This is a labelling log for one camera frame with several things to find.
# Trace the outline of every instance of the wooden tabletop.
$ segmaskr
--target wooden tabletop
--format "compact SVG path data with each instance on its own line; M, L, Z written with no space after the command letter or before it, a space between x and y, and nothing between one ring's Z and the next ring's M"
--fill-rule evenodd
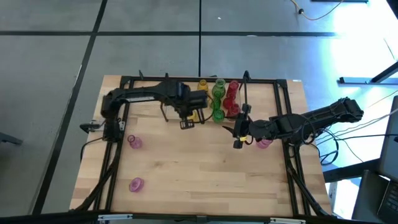
M102 120L102 96L117 88L120 78L104 77L93 119ZM134 87L157 83L135 81ZM185 84L196 90L197 83ZM288 88L293 113L306 112L301 81L288 80ZM282 89L280 97L285 113ZM248 103L252 106L253 120L277 115L270 84L248 84ZM221 124L210 119L193 129L181 130L180 119L173 108L167 108L170 121L166 123L159 105L157 101L130 105L112 211L292 216L281 140L275 140L267 149L259 149L255 144L233 149L234 139ZM210 113L211 110L206 109L205 117ZM143 140L141 149L130 147L126 140L130 134ZM90 133L88 141L101 136L102 132ZM105 147L104 141L86 146L70 208L79 206L97 184ZM317 150L302 146L300 154L308 189L322 208L331 213ZM140 192L132 193L129 183L135 177L144 179L145 185ZM295 188L298 208L303 213L300 191ZM104 208L107 192L105 186L100 208Z

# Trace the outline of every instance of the green bottle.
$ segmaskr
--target green bottle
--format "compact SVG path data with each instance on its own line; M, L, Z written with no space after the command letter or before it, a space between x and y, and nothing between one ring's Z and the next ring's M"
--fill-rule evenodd
M213 89L211 90L211 93L213 94L214 97L216 92L220 92L221 96L220 99L225 96L225 80L222 78L218 78L216 80L216 84L213 86Z
M213 101L211 101L210 108L213 110L218 110L221 108L221 92L216 91L213 94Z
M213 110L213 121L215 123L221 123L224 121L224 111L221 109Z

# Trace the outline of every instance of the concrete floor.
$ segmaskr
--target concrete floor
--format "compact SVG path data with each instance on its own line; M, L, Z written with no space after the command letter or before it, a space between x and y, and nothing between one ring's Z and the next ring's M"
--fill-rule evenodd
M310 22L294 13L289 0L202 0L203 31L348 35L202 37L201 75L238 78L249 70L254 78L301 79L310 110L342 96L356 98L367 107L397 87L339 86L336 79L372 77L396 61L394 41L384 38L394 35L389 30L397 23L386 16L392 12L380 2L343 3L328 17ZM298 3L313 17L336 4ZM0 0L0 30L92 30L100 4L101 0ZM196 0L109 0L99 29L198 31L198 10ZM0 131L24 140L20 147L0 144L0 217L30 211L87 42L88 37L0 36ZM86 141L78 126L92 118L103 75L137 75L141 69L148 76L169 72L170 76L195 77L199 50L198 37L97 37L43 212L68 210L80 148ZM368 118L388 111L391 99L382 102L382 110L370 108ZM382 133L385 124L377 130ZM366 149L360 142L350 142L350 146L369 160L377 157L381 141L375 140ZM333 145L325 144L321 150L328 152ZM334 165L354 163L358 163L356 158L341 145Z

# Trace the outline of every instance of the gray floor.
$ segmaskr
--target gray floor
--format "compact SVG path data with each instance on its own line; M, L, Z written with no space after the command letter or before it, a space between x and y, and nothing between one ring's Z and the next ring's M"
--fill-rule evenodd
M373 96L373 102L397 87L339 86L336 79L372 77L395 62L391 44L384 40L385 33L370 34L374 29L380 30L385 22L376 19L375 7L370 6L379 3L374 2L344 3L331 16L310 22L297 17L289 0L203 0L203 31L350 35L202 37L201 75L241 77L243 71L249 70L255 78L301 79L310 110L342 96L356 98L366 107L370 105L366 96ZM100 3L0 0L0 30L92 30ZM298 3L313 17L336 4L309 0ZM100 30L198 31L198 8L195 0L109 0ZM0 144L2 217L29 213L87 41L87 37L0 37L0 131L24 140L20 147ZM97 38L44 212L68 210L80 147L86 141L86 134L78 126L92 118L103 75L137 75L141 69L148 76L169 72L170 76L195 77L198 51L198 37ZM322 150L327 152L332 147L325 144ZM363 149L360 156L372 159L377 150ZM340 151L336 166L358 162L344 146Z

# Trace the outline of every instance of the wooden table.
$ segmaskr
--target wooden table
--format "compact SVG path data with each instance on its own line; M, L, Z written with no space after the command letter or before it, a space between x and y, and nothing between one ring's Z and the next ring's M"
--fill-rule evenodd
M104 77L93 119L102 119L102 96L117 88L120 79L114 75ZM157 83L135 81L134 87ZM293 113L306 112L302 82L288 80L287 83ZM196 90L197 83L185 84ZM282 89L280 97L285 113ZM253 120L277 115L270 84L248 84L248 103L252 106ZM292 216L281 140L275 140L267 149L259 149L255 144L233 149L231 134L212 119L196 124L193 129L181 130L178 114L167 108L170 121L166 123L159 105L157 101L130 105L111 211ZM206 109L205 117L210 113ZM131 149L126 140L130 134L143 140L142 149ZM102 132L90 133L88 141L101 136ZM86 146L70 208L79 206L97 184L105 147L104 141ZM300 154L308 189L322 208L331 213L317 150L302 146ZM138 193L129 191L129 183L135 177L145 180ZM299 211L303 213L297 186L295 191ZM100 208L104 208L107 192L105 186Z

